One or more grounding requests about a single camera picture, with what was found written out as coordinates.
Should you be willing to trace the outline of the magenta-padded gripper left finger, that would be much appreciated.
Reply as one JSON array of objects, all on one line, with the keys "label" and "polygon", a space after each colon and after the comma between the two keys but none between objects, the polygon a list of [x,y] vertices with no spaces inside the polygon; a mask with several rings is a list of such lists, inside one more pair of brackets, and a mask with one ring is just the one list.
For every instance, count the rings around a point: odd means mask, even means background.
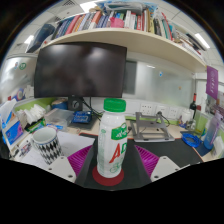
[{"label": "magenta-padded gripper left finger", "polygon": [[47,171],[69,182],[83,186],[94,156],[94,146],[86,146],[68,157],[60,156],[51,163]]}]

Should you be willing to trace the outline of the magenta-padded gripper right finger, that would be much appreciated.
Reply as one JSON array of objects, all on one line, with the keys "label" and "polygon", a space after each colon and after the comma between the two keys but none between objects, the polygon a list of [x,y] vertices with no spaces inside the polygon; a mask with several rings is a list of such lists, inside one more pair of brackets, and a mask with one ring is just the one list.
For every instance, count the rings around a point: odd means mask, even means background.
[{"label": "magenta-padded gripper right finger", "polygon": [[180,167],[167,156],[159,157],[138,145],[135,145],[135,150],[135,174],[140,186],[145,186],[180,170]]}]

